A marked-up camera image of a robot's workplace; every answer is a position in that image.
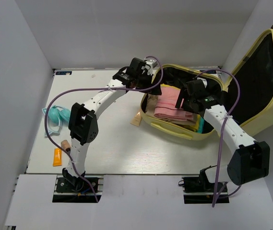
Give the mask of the pink striped towel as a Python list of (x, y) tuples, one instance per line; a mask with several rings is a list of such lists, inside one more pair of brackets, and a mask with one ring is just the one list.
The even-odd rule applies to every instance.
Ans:
[(176, 121), (188, 121), (194, 119), (194, 114), (183, 109), (176, 108), (180, 90), (175, 87), (162, 86), (162, 94), (158, 96), (154, 109), (154, 116)]

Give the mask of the yellow garment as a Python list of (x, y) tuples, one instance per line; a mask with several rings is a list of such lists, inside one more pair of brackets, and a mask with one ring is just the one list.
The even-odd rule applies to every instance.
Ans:
[(162, 94), (158, 96), (154, 115), (176, 125), (190, 126), (192, 129), (197, 129), (198, 115), (175, 107), (180, 90), (176, 87), (162, 85), (161, 91)]

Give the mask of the teal garment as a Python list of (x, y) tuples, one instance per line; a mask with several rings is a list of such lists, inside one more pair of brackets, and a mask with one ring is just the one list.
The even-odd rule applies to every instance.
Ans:
[(202, 134), (203, 133), (203, 127), (204, 127), (204, 119), (202, 117), (200, 117), (197, 133)]

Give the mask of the beige cosmetic tube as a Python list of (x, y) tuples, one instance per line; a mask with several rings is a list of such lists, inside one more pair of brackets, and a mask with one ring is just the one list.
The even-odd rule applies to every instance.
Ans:
[(139, 127), (142, 121), (142, 110), (139, 109), (139, 111), (136, 113), (136, 115), (133, 117), (133, 119), (130, 121), (130, 124), (136, 127)]

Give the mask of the beige garment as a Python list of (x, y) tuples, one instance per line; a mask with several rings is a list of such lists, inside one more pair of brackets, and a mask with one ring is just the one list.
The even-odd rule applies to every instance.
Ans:
[(147, 105), (145, 109), (145, 114), (149, 117), (156, 118), (162, 121), (166, 121), (172, 124), (176, 124), (179, 126), (195, 126), (198, 123), (198, 118), (197, 115), (192, 115), (191, 120), (186, 120), (186, 121), (178, 121), (178, 120), (173, 120), (170, 118), (159, 118), (154, 115), (155, 107), (157, 104), (157, 96), (149, 95), (147, 98)]

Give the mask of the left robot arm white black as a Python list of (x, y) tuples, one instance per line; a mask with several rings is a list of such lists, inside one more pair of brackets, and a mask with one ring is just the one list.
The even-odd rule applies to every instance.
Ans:
[(75, 103), (71, 108), (68, 128), (71, 136), (69, 163), (62, 170), (62, 175), (73, 191), (80, 191), (84, 186), (85, 158), (89, 144), (97, 137), (100, 115), (118, 98), (129, 90), (156, 92), (160, 90), (160, 80), (153, 70), (159, 62), (153, 57), (145, 60), (133, 58), (130, 65), (116, 72), (106, 87), (83, 104)]

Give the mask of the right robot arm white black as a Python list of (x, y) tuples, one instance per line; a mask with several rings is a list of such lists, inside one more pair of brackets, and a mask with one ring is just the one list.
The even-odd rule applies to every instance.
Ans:
[(218, 132), (232, 154), (226, 166), (209, 166), (200, 171), (203, 190), (211, 191), (217, 182), (242, 185), (269, 174), (269, 145), (257, 142), (237, 124), (223, 105), (221, 92), (211, 94), (202, 79), (192, 80), (180, 90), (175, 107), (199, 114)]

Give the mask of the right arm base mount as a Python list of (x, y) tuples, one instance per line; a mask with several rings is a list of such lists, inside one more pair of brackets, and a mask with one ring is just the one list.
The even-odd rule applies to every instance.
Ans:
[(178, 186), (183, 189), (184, 204), (211, 204), (213, 202), (214, 184), (204, 185), (199, 176), (182, 177)]

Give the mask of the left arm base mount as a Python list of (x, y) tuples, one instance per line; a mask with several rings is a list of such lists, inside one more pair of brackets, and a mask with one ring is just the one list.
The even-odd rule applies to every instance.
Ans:
[(92, 185), (94, 193), (89, 184), (81, 180), (81, 184), (74, 187), (63, 176), (57, 177), (53, 192), (53, 203), (97, 203), (103, 192), (103, 176), (89, 176), (86, 178)]

